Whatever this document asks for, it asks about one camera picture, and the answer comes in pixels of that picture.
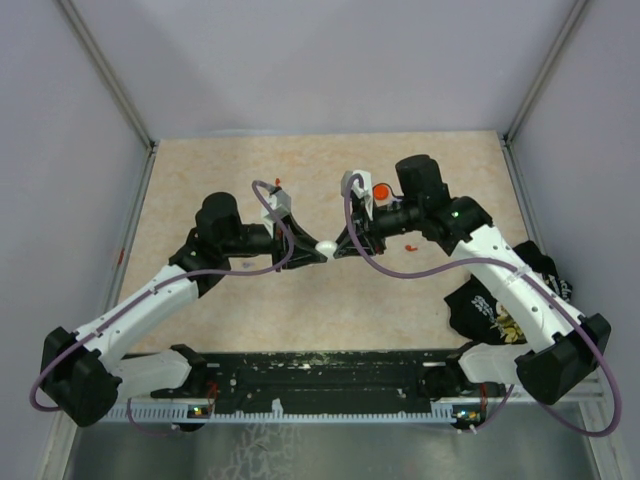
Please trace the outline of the white round charging case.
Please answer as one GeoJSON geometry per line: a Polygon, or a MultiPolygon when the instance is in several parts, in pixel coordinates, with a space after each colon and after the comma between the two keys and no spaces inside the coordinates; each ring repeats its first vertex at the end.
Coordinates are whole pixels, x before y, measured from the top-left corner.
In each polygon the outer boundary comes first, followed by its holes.
{"type": "Polygon", "coordinates": [[[338,245],[335,241],[323,240],[319,241],[315,245],[315,250],[318,254],[326,259],[327,262],[335,259],[335,253],[338,249],[338,245]]]}

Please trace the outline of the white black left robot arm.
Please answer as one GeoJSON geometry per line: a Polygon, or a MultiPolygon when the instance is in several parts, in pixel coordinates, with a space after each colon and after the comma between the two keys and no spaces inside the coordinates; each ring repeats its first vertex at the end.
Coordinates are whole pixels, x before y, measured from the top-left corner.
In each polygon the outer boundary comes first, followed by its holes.
{"type": "Polygon", "coordinates": [[[58,327],[44,340],[41,371],[29,395],[44,392],[53,409],[79,427],[103,419],[120,401],[160,390],[201,394],[208,384],[204,359],[185,345],[157,354],[130,358],[129,349],[180,309],[234,275],[233,258],[268,256],[269,274],[281,269],[325,263],[337,245],[318,241],[294,220],[291,199],[267,185],[262,221],[242,222],[235,197],[226,192],[207,196],[195,215],[195,226],[167,265],[124,302],[73,331],[58,327]]]}

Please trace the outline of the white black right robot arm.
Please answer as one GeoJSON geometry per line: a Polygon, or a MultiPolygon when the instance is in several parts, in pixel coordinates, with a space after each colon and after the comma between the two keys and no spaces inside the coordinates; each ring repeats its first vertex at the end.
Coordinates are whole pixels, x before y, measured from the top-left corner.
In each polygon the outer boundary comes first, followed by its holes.
{"type": "Polygon", "coordinates": [[[348,171],[341,180],[350,243],[366,261],[383,253],[387,238],[418,231],[465,267],[511,315],[525,335],[520,345],[476,342],[462,348],[446,372],[448,387],[470,395],[481,383],[519,385],[553,405],[596,369],[617,387],[604,359],[611,326],[586,316],[555,294],[515,253],[491,216],[468,196],[453,197],[438,163],[414,155],[395,166],[402,195],[379,207],[371,175],[348,171]]]}

